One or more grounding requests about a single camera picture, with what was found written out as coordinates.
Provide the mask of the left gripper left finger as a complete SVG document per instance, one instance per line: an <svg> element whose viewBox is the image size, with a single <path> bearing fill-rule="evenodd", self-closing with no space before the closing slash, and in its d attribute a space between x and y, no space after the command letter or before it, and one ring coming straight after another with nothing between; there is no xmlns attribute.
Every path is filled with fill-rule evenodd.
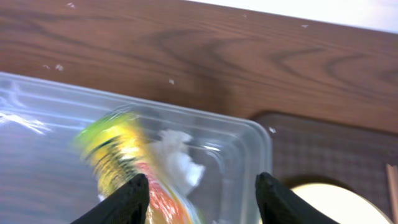
<svg viewBox="0 0 398 224"><path fill-rule="evenodd" d="M149 201L148 180L137 174L71 224L145 224Z"/></svg>

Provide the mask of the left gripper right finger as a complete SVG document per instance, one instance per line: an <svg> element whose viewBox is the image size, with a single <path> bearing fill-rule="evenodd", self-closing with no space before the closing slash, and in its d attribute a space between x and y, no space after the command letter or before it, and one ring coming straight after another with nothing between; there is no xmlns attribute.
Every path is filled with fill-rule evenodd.
<svg viewBox="0 0 398 224"><path fill-rule="evenodd" d="M337 224L267 172L256 176L255 188L263 224Z"/></svg>

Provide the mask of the green yellow snack wrapper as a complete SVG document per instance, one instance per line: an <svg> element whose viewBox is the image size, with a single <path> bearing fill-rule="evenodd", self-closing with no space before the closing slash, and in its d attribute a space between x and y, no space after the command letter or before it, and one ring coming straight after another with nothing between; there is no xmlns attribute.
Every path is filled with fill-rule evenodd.
<svg viewBox="0 0 398 224"><path fill-rule="evenodd" d="M92 168L98 192L108 198L139 174L149 183L146 223L201 223L196 208L172 186L145 145L134 113L105 116L77 137L81 158Z"/></svg>

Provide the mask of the white tissue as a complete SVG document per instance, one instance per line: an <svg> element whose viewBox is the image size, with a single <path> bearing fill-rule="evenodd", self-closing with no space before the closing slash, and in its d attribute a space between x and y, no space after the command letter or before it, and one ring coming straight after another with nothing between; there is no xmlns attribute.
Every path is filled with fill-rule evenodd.
<svg viewBox="0 0 398 224"><path fill-rule="evenodd" d="M182 195L187 196L200 184L206 170L189 155L188 143L193 138L171 129L160 131L159 136L160 140L150 143L150 148L170 181Z"/></svg>

